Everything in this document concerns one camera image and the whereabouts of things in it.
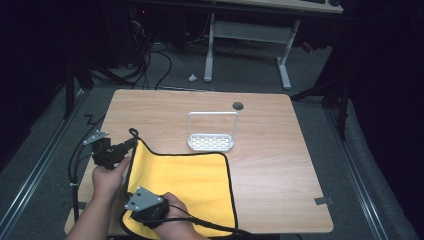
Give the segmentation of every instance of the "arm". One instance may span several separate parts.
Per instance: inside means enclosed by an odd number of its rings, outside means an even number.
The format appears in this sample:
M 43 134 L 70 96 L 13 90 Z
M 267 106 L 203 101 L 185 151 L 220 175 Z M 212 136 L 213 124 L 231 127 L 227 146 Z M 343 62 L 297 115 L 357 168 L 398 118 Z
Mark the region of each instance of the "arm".
M 112 205 L 122 183 L 122 174 L 129 162 L 130 158 L 124 158 L 114 170 L 110 171 L 101 166 L 93 170 L 93 197 L 69 232 L 67 240 L 107 238 Z

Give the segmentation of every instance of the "gray carpet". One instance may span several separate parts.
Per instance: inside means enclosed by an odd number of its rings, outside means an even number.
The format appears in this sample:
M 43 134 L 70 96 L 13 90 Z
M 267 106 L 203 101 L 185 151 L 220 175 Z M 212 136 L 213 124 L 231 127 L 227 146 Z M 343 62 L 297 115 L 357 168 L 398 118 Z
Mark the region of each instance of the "gray carpet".
M 159 50 L 163 47 L 164 45 L 158 45 L 155 49 Z M 212 83 L 204 83 L 202 80 L 206 51 L 204 48 L 188 48 L 182 51 L 169 47 L 162 53 L 172 59 L 172 69 L 161 82 L 160 88 L 293 95 L 313 86 L 331 52 L 331 49 L 325 49 L 307 54 L 302 49 L 292 49 L 287 68 L 293 88 L 287 92 L 282 88 L 273 56 L 279 47 L 270 45 L 260 51 L 252 51 L 252 54 L 249 54 L 252 50 L 249 47 L 239 47 L 232 53 L 216 53 Z M 217 50 L 230 51 L 232 47 L 226 46 Z M 169 64 L 168 59 L 163 55 L 151 54 L 147 71 L 150 89 L 154 88 L 158 79 L 164 76 Z M 128 70 L 120 69 L 117 72 L 125 74 Z M 191 74 L 195 74 L 198 80 L 190 82 L 188 78 Z M 143 88 L 143 80 L 141 79 L 137 88 Z M 119 87 L 109 82 L 96 82 L 96 87 L 81 104 L 63 138 L 58 142 L 47 171 L 39 184 L 34 186 L 34 192 L 10 232 L 9 239 L 44 240 L 65 237 L 63 227 L 71 209 L 71 188 L 67 178 L 67 165 L 74 148 L 91 127 L 87 124 L 88 117 L 84 115 L 91 114 L 92 121 L 101 118 L 107 111 L 113 92 Z M 352 186 L 345 156 L 339 146 L 339 139 L 332 131 L 334 126 L 331 125 L 325 111 L 316 100 L 316 98 L 307 98 L 304 101 L 295 102 L 294 107 L 324 195 L 334 200 L 334 204 L 329 206 L 334 230 L 328 234 L 301 234 L 300 236 L 303 239 L 374 239 L 357 193 Z M 31 134 L 12 162 L 1 172 L 1 216 L 6 214 L 58 128 L 64 113 L 64 104 L 65 95 L 64 91 L 61 91 L 43 116 L 34 124 Z M 375 199 L 381 218 L 386 224 L 388 238 L 417 239 L 396 199 L 385 184 L 381 172 L 373 162 L 354 118 L 353 108 L 349 111 L 347 144 L 370 189 L 372 198 Z M 79 176 L 82 176 L 85 164 L 81 164 Z M 298 237 L 294 234 L 283 234 L 281 239 L 298 239 Z

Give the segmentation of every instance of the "white desk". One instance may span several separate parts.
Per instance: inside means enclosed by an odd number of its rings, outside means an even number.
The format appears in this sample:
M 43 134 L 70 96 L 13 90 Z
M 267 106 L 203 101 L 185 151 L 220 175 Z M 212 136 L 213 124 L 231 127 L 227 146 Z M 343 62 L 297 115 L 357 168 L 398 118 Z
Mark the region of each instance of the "white desk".
M 338 6 L 334 7 L 328 3 L 325 4 L 311 3 L 300 0 L 216 0 L 216 2 L 235 3 L 235 4 L 247 4 L 262 7 L 292 9 L 299 11 L 313 11 L 321 13 L 342 13 L 343 8 Z M 264 25 L 253 25 L 243 24 L 226 21 L 215 21 L 215 14 L 211 14 L 210 30 L 209 30 L 209 47 L 208 54 L 206 56 L 205 65 L 205 82 L 212 81 L 213 71 L 213 44 L 215 37 L 233 38 L 241 40 L 253 40 L 262 42 L 273 42 L 285 44 L 285 48 L 282 52 L 281 57 L 277 58 L 277 66 L 280 71 L 281 81 L 283 87 L 286 90 L 291 89 L 290 79 L 287 74 L 286 61 L 289 55 L 291 46 L 299 27 L 300 21 L 294 21 L 292 27 L 282 28 Z

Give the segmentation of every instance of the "dark background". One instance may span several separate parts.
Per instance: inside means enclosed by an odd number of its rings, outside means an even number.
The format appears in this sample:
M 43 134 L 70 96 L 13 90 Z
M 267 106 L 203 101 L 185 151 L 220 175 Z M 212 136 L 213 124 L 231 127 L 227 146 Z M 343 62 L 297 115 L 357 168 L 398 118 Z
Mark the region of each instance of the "dark background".
M 339 35 L 337 24 L 319 23 L 317 27 L 317 23 L 304 21 L 296 43 L 335 46 L 317 85 L 346 78 L 344 70 L 355 64 L 348 76 L 349 97 L 360 126 L 405 215 L 423 238 L 423 1 L 351 0 L 344 7 L 345 15 L 371 18 L 373 23 L 350 26 Z M 83 1 L 0 4 L 0 170 L 65 82 L 69 59 L 84 56 L 105 68 L 131 63 L 134 46 L 127 19 L 123 20 L 125 7 L 113 8 L 116 15 L 110 7 Z M 163 30 L 158 35 L 175 45 L 184 42 L 183 31 L 197 36 L 203 27 L 194 22 L 204 19 L 204 14 L 170 12 L 158 13 L 162 24 L 155 29 Z M 334 91 L 341 90 L 335 86 L 322 94 Z

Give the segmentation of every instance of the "metal rail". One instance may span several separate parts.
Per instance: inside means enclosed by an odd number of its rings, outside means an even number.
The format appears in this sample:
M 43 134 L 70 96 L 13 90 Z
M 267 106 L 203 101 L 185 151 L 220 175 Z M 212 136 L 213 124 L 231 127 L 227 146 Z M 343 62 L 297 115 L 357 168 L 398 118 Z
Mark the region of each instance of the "metal rail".
M 18 194 L 15 197 L 15 200 L 10 205 L 8 211 L 3 216 L 0 222 L 0 239 L 7 239 L 10 233 L 13 230 L 16 222 L 19 220 L 22 212 L 25 210 L 26 205 L 34 194 L 35 190 L 38 187 L 41 179 L 43 178 L 47 168 L 53 160 L 53 153 L 55 152 L 57 146 L 59 145 L 63 135 L 65 134 L 69 124 L 71 123 L 75 113 L 82 103 L 87 99 L 88 92 L 80 90 L 77 95 L 77 104 L 74 108 L 74 111 L 69 115 L 68 118 L 64 118 L 60 123 L 59 127 L 56 129 L 53 137 L 47 144 L 40 158 L 38 159 L 34 169 L 29 174 L 27 180 L 19 190 Z
M 337 119 L 331 109 L 324 108 L 324 114 L 326 115 L 328 121 L 332 125 L 331 130 L 334 133 L 334 136 L 337 137 L 340 148 L 344 154 L 346 160 L 346 168 L 349 175 L 349 178 L 352 181 L 353 188 L 358 197 L 359 203 L 361 204 L 364 215 L 368 221 L 371 232 L 374 234 L 375 239 L 386 240 L 389 239 L 384 229 L 384 224 L 381 222 L 378 215 L 378 211 L 374 205 L 373 200 L 371 199 L 367 188 L 361 178 L 361 175 L 358 171 L 358 168 L 355 165 L 355 161 L 350 153 L 350 150 L 347 146 L 347 143 L 343 141 L 337 131 Z

